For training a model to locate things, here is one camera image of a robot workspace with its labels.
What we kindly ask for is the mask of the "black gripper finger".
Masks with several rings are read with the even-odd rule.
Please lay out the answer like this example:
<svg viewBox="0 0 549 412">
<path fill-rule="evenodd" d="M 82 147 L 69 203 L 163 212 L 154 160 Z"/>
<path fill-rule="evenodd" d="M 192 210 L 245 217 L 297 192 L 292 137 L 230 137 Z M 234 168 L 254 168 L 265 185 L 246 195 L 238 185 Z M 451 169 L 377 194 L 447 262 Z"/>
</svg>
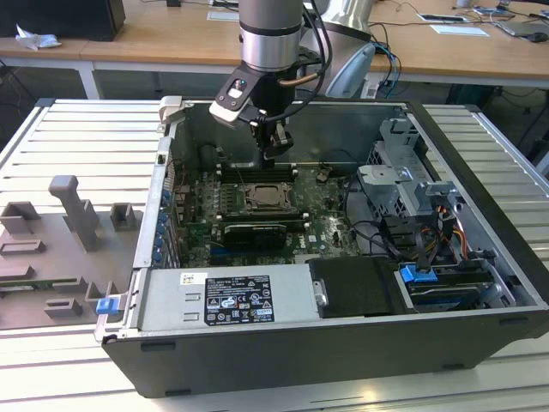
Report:
<svg viewBox="0 0 549 412">
<path fill-rule="evenodd" d="M 292 146 L 293 138 L 291 134 L 286 131 L 283 124 L 277 124 L 272 135 L 272 155 L 274 157 L 283 155 Z"/>
<path fill-rule="evenodd" d="M 275 130 L 272 123 L 259 123 L 252 127 L 252 136 L 256 140 L 259 151 L 259 166 L 268 169 L 274 166 L 274 162 L 268 158 L 268 150 L 271 145 L 271 136 Z"/>
</svg>

